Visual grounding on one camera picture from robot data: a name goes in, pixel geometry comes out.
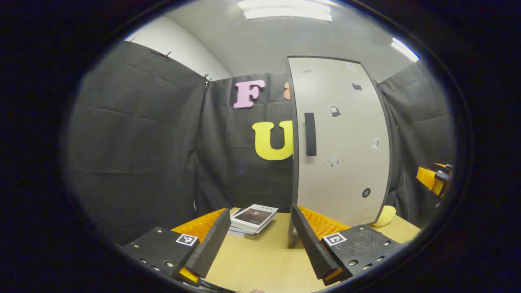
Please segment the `large ceiling light panel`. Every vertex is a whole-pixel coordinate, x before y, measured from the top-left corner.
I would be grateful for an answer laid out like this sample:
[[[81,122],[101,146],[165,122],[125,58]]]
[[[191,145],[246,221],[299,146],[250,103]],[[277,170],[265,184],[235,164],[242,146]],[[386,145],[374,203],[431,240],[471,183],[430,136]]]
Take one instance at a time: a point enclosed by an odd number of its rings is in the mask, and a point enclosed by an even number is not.
[[[310,0],[242,0],[237,2],[246,19],[296,17],[332,22],[331,8]]]

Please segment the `yellow round soft toy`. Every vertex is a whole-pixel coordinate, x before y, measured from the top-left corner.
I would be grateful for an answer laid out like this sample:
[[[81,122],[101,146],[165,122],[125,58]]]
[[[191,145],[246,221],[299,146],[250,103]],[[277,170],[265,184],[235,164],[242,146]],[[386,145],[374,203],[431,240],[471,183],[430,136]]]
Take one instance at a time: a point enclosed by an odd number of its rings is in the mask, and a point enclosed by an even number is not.
[[[396,208],[393,206],[385,205],[378,217],[378,219],[372,224],[374,227],[382,227],[389,224],[396,215]]]

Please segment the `black cabinet door handle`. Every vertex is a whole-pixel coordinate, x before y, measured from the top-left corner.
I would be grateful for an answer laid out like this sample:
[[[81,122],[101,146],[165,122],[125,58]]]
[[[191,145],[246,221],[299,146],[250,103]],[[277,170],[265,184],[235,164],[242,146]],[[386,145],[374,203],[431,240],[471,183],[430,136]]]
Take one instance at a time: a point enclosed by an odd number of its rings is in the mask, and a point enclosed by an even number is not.
[[[305,126],[306,156],[314,157],[317,155],[317,138],[316,138],[316,125],[315,125],[314,113],[305,112],[304,126]]]

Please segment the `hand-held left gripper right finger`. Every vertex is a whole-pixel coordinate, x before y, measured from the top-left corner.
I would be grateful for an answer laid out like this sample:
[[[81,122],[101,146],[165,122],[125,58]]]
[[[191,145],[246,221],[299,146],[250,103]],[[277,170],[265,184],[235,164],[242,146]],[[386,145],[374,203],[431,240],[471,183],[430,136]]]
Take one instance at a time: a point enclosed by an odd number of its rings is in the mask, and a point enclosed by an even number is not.
[[[349,227],[301,206],[292,206],[291,221],[316,277],[326,286],[377,267],[403,248],[370,225]]]

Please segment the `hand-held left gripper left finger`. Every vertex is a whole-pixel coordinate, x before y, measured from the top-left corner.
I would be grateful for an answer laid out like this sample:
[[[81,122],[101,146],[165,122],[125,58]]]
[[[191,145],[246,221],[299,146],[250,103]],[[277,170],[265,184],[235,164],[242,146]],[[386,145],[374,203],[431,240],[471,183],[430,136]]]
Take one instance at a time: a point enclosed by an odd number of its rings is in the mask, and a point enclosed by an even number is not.
[[[167,278],[198,287],[206,278],[231,225],[221,208],[173,229],[155,227],[123,245],[125,254]]]

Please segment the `black backdrop cloth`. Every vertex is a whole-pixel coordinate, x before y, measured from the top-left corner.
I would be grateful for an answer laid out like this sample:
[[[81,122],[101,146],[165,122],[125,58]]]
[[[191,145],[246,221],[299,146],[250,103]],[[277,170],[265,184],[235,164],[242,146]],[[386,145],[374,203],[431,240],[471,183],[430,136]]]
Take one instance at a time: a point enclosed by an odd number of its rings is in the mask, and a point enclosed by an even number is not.
[[[363,63],[292,54],[283,71],[207,82],[131,42],[84,77],[66,131],[73,192],[110,242],[221,208],[311,208],[348,225],[384,205],[424,226],[435,196],[415,180],[456,162],[452,108],[422,62],[376,83]],[[317,155],[306,156],[304,114]]]

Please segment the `small ceiling light panel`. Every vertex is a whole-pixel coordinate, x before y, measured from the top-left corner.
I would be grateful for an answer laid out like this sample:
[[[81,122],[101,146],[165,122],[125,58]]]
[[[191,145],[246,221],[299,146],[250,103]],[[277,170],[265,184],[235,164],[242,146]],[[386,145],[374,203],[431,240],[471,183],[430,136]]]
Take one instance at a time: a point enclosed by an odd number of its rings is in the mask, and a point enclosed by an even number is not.
[[[419,61],[419,56],[409,49],[404,43],[396,38],[392,38],[391,47],[407,57],[411,62],[415,63]]]

